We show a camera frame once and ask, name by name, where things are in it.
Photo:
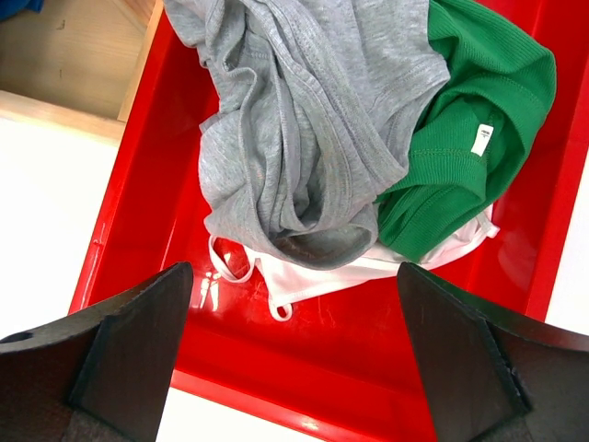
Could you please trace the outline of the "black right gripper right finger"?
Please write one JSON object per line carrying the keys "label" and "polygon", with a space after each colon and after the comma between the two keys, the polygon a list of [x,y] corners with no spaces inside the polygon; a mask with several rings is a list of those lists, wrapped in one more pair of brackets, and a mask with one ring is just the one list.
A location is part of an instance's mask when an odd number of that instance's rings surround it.
{"label": "black right gripper right finger", "polygon": [[440,441],[585,441],[588,338],[404,263],[398,295]]}

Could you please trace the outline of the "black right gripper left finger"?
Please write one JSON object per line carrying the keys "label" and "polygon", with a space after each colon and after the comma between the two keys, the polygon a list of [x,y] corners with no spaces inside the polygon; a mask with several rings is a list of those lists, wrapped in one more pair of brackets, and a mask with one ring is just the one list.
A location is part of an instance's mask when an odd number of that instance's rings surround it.
{"label": "black right gripper left finger", "polygon": [[191,265],[179,262],[3,338],[2,440],[156,440],[192,284]]}

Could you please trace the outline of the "white camisole tank top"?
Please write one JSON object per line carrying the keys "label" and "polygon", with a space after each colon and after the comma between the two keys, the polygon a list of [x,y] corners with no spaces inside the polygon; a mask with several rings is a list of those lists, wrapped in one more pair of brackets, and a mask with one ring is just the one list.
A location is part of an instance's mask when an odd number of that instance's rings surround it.
{"label": "white camisole tank top", "polygon": [[[500,229],[491,221],[492,212],[491,205],[485,208],[426,253],[418,264],[426,270],[442,267],[468,255],[486,239],[494,238]],[[353,262],[330,271],[316,271],[245,248],[248,269],[245,275],[238,277],[229,270],[226,260],[214,250],[215,241],[215,237],[208,239],[209,255],[215,270],[232,284],[243,284],[254,271],[259,271],[268,289],[271,316],[280,322],[292,318],[295,303],[368,281],[394,277],[399,266],[406,261],[402,255],[377,242]]]}

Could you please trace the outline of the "green tank top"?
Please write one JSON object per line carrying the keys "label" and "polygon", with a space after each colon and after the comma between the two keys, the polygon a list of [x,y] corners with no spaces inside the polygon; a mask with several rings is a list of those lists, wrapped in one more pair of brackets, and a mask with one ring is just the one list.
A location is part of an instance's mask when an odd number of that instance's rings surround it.
{"label": "green tank top", "polygon": [[377,200],[380,242],[412,262],[502,197],[557,91],[553,52],[478,2],[431,2],[428,38],[450,78],[413,133],[407,176]]}

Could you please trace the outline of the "grey tank top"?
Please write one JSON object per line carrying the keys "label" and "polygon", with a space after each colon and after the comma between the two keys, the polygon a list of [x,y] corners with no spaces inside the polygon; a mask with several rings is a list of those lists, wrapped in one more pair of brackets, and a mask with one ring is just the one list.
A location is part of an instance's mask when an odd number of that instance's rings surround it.
{"label": "grey tank top", "polygon": [[377,240],[376,197],[448,81],[425,1],[168,1],[219,109],[201,127],[210,235],[314,270]]}

